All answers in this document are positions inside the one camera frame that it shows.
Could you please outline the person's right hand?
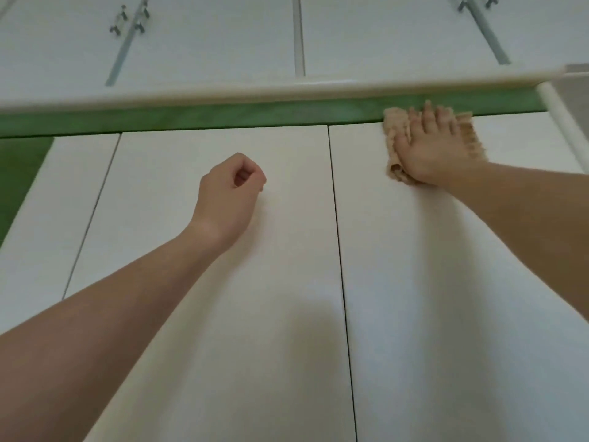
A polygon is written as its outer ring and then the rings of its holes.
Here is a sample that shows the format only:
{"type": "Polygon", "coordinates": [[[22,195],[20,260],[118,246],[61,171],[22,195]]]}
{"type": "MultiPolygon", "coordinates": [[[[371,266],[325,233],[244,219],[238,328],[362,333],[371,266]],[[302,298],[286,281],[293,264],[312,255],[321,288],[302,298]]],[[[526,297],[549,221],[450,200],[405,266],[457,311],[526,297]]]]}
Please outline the person's right hand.
{"type": "Polygon", "coordinates": [[[410,108],[411,151],[399,157],[405,171],[420,183],[446,187],[475,161],[469,157],[460,128],[448,108],[425,101],[420,112],[410,108]]]}

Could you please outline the person's left hand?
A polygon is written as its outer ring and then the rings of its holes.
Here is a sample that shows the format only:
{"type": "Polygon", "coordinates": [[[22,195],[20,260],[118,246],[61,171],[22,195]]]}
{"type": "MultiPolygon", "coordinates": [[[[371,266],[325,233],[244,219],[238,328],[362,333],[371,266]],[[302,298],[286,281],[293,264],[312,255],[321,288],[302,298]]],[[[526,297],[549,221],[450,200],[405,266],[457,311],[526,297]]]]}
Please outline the person's left hand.
{"type": "Polygon", "coordinates": [[[219,254],[225,252],[248,228],[260,194],[234,185],[230,156],[200,180],[197,202],[187,228],[211,250],[219,254]]]}

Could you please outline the beige cleaning cloth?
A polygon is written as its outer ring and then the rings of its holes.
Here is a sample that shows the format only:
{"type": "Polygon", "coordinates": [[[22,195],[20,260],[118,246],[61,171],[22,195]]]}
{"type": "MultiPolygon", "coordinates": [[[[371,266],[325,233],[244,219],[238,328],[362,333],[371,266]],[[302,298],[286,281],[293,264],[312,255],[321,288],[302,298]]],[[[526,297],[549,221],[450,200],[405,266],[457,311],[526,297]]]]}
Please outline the beige cleaning cloth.
{"type": "MultiPolygon", "coordinates": [[[[458,123],[460,136],[469,157],[473,160],[487,161],[488,158],[485,148],[480,142],[472,122],[472,112],[454,113],[451,108],[448,108],[448,110],[453,113],[453,116],[458,123]]],[[[410,141],[408,111],[401,108],[388,108],[384,110],[383,113],[384,118],[382,128],[386,138],[388,153],[387,175],[393,180],[402,182],[406,185],[417,185],[419,182],[405,171],[404,166],[394,149],[394,139],[397,132],[404,132],[406,139],[410,141]]]]}

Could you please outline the person's left forearm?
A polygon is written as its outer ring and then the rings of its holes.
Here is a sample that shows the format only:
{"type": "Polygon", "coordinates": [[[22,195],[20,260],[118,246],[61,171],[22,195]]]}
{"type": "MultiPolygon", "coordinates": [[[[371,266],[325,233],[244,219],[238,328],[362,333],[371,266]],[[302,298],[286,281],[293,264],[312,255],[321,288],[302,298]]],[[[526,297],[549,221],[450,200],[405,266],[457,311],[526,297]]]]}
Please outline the person's left forearm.
{"type": "Polygon", "coordinates": [[[198,220],[0,335],[0,442],[82,441],[197,279],[235,241],[198,220]]]}

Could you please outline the person's right forearm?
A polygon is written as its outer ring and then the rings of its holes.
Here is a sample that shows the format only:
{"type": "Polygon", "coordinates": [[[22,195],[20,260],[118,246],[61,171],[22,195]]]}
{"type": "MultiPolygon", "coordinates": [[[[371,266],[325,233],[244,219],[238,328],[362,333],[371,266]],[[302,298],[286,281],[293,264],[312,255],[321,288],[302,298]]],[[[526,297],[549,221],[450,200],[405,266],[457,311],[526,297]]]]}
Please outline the person's right forearm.
{"type": "Polygon", "coordinates": [[[421,177],[475,213],[589,322],[589,174],[445,158],[421,177]]]}

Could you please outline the green trim band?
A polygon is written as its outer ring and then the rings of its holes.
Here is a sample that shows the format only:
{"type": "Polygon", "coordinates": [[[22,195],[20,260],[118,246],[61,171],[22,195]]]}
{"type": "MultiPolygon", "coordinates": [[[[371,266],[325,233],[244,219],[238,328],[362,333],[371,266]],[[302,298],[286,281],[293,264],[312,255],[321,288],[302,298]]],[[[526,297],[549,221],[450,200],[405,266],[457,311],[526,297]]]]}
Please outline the green trim band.
{"type": "Polygon", "coordinates": [[[266,103],[0,113],[0,246],[56,137],[146,131],[345,125],[426,100],[475,116],[546,112],[536,88],[493,88],[266,103]]]}

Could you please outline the white ledge moulding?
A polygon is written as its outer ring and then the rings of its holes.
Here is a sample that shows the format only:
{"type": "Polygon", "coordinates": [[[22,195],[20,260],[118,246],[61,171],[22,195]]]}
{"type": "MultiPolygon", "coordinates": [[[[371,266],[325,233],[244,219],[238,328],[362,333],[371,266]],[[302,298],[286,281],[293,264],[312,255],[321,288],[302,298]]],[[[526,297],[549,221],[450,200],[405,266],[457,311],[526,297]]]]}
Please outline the white ledge moulding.
{"type": "Polygon", "coordinates": [[[470,89],[535,87],[559,78],[566,65],[465,66],[405,69],[400,73],[304,76],[230,82],[156,83],[100,89],[0,91],[0,115],[39,112],[101,111],[125,108],[269,103],[429,94],[470,89]]]}

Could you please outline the white overhead cabinet door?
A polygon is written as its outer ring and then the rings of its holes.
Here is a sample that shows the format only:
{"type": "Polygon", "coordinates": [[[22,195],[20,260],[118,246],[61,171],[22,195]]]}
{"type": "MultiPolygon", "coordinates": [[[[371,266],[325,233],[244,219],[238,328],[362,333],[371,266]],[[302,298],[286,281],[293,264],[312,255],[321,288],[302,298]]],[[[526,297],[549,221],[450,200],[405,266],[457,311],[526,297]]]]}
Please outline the white overhead cabinet door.
{"type": "Polygon", "coordinates": [[[106,86],[142,0],[11,0],[0,15],[0,103],[106,86]],[[121,36],[108,29],[121,5],[121,36]]]}
{"type": "Polygon", "coordinates": [[[300,0],[307,76],[498,66],[469,6],[451,0],[300,0]]]}
{"type": "Polygon", "coordinates": [[[512,64],[589,64],[589,0],[498,0],[486,9],[490,30],[512,64]]]}
{"type": "Polygon", "coordinates": [[[294,78],[292,0],[148,0],[116,87],[294,78]]]}

